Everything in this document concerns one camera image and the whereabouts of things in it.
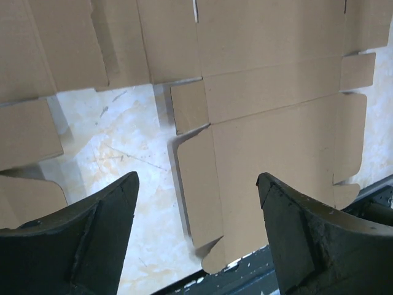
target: worn black surface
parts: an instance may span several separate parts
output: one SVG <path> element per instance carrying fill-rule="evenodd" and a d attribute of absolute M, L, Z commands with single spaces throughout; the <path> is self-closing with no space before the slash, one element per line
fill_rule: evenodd
<path fill-rule="evenodd" d="M 269 246 L 266 246 L 241 259 L 231 269 L 224 269 L 215 275 L 208 275 L 201 270 L 154 294 L 261 295 L 270 294 L 277 289 L 278 285 L 270 249 Z"/>
<path fill-rule="evenodd" d="M 18 229 L 0 230 L 0 294 L 116 294 L 139 189 L 131 172 Z"/>
<path fill-rule="evenodd" d="M 257 185 L 281 294 L 393 294 L 393 228 L 324 205 L 268 173 Z"/>

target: brown cardboard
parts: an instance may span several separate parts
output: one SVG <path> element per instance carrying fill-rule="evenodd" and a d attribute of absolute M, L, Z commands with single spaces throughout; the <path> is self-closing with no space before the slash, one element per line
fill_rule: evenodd
<path fill-rule="evenodd" d="M 373 85 L 375 53 L 344 57 L 341 66 L 341 89 L 350 90 Z"/>
<path fill-rule="evenodd" d="M 392 13 L 391 0 L 347 0 L 343 53 L 386 46 Z"/>
<path fill-rule="evenodd" d="M 225 264 L 210 263 L 211 259 L 215 261 L 216 258 L 210 258 L 208 255 L 204 261 L 206 271 L 217 272 L 229 262 L 267 244 L 263 214 L 253 177 L 261 171 L 270 171 L 304 194 L 333 207 L 341 207 L 348 203 L 348 199 L 353 200 L 356 197 L 358 187 L 346 190 L 345 196 L 342 197 L 337 195 L 340 191 L 333 186 L 337 162 L 335 159 L 343 158 L 343 155 L 336 153 L 346 150 L 346 147 L 335 146 L 344 143 L 340 140 L 336 142 L 335 137 L 337 133 L 342 133 L 341 125 L 344 119 L 341 118 L 341 110 L 350 105 L 347 100 L 360 103 L 358 109 L 362 112 L 356 113 L 357 120 L 352 118 L 352 125 L 348 128 L 359 131 L 353 137 L 361 134 L 362 138 L 365 117 L 361 115 L 365 114 L 366 97 L 336 94 L 213 124 L 198 136 L 188 140 L 187 145 L 179 146 L 177 154 L 193 237 L 204 232 L 204 227 L 196 222 L 196 219 L 203 218 L 205 224 L 216 224 L 219 220 L 214 219 L 220 216 L 219 213 L 211 214 L 206 209 L 202 210 L 201 205 L 195 205 L 200 194 L 206 194 L 205 197 L 210 202 L 221 203 Z M 206 143 L 207 139 L 202 135 L 210 132 L 212 137 L 209 137 L 210 142 Z M 207 156 L 185 160 L 196 152 L 203 155 L 211 153 L 210 146 L 213 146 L 215 161 L 208 160 Z M 355 155 L 359 155 L 360 151 L 360 157 L 352 157 L 353 161 L 349 162 L 349 168 L 337 165 L 340 175 L 348 175 L 353 171 L 352 166 L 358 167 L 361 163 L 362 145 L 352 148 L 355 149 Z M 216 167 L 202 165 L 199 161 L 204 158 L 209 163 L 215 163 Z M 215 171 L 217 183 L 211 184 L 215 177 L 209 178 L 210 183 L 201 179 Z M 200 181 L 192 182 L 189 175 L 193 176 L 192 179 Z M 219 193 L 196 190 L 196 186 L 205 182 L 208 183 L 208 187 L 218 186 Z M 203 207 L 210 208 L 205 202 Z"/>
<path fill-rule="evenodd" d="M 46 100 L 0 108 L 0 171 L 61 155 Z"/>
<path fill-rule="evenodd" d="M 92 0 L 91 18 L 106 65 L 109 86 L 150 82 L 136 0 Z"/>
<path fill-rule="evenodd" d="M 339 183 L 360 167 L 367 98 L 340 91 L 372 85 L 375 54 L 343 56 L 390 6 L 375 2 L 197 1 L 203 80 L 171 93 L 178 133 L 211 124 L 177 151 L 194 245 L 219 238 L 205 271 L 267 244 L 259 173 L 339 209 L 359 193 Z M 387 14 L 367 48 L 383 43 Z"/>
<path fill-rule="evenodd" d="M 203 81 L 174 87 L 171 96 L 176 134 L 197 129 L 209 122 Z"/>
<path fill-rule="evenodd" d="M 0 108 L 0 171 L 63 153 L 46 100 Z M 67 205 L 60 186 L 0 176 L 0 228 L 16 228 Z"/>
<path fill-rule="evenodd" d="M 197 5 L 203 77 L 342 54 L 344 1 L 197 0 Z"/>
<path fill-rule="evenodd" d="M 180 145 L 177 154 L 182 166 L 189 167 L 181 171 L 182 183 L 193 244 L 199 248 L 224 235 L 211 129 Z M 194 167 L 204 167 L 204 173 Z"/>
<path fill-rule="evenodd" d="M 153 84 L 201 76 L 192 1 L 138 0 Z"/>
<path fill-rule="evenodd" d="M 0 11 L 0 103 L 107 85 L 89 0 L 4 0 Z"/>
<path fill-rule="evenodd" d="M 54 182 L 6 176 L 0 176 L 0 204 L 0 229 L 15 229 L 67 206 Z"/>

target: floor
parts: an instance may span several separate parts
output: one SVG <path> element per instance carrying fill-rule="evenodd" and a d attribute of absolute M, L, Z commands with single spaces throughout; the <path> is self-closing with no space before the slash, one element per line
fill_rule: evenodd
<path fill-rule="evenodd" d="M 393 28 L 389 46 L 375 51 L 374 85 L 361 90 L 368 96 L 362 166 L 349 180 L 361 187 L 393 174 Z M 142 85 L 48 98 L 64 155 L 39 165 L 70 204 L 129 171 L 141 179 L 118 294 L 150 294 L 201 268 L 183 231 L 167 148 L 175 129 L 159 97 Z"/>

